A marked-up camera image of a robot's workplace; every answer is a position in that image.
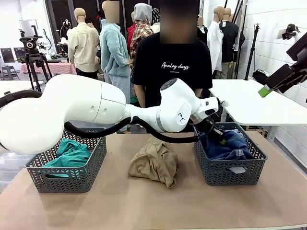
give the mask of crumpled tan garment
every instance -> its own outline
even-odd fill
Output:
[[[176,185],[178,156],[165,143],[151,137],[130,164],[128,175],[160,181],[167,188]]]

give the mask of pink tablecloth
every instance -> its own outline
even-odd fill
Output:
[[[50,71],[52,74],[75,74],[77,75],[76,68],[73,64],[67,62],[60,63],[48,63]],[[42,68],[37,68],[34,64],[36,73],[42,73]],[[23,63],[20,68],[21,73],[27,73],[27,65]]]

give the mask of light blue fleece jacket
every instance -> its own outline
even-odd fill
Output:
[[[100,33],[101,69],[112,76],[130,77],[130,67],[126,64],[128,55],[125,37],[120,27],[101,20],[103,31]]]

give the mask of table leg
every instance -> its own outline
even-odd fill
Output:
[[[271,126],[269,131],[268,131],[267,140],[270,143],[274,143],[276,130],[277,130],[277,126]]]
[[[225,108],[223,108],[223,113],[221,116],[221,122],[226,122],[226,118],[227,118],[227,112],[225,110]]]

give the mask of white robotic arm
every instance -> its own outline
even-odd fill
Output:
[[[142,109],[126,105],[124,93],[113,85],[76,75],[55,76],[40,98],[22,98],[0,110],[0,152],[46,151],[61,139],[68,121],[114,124],[138,117],[158,132],[180,132],[189,118],[197,124],[219,107],[217,98],[197,98],[180,79],[164,84],[161,96],[160,106]]]

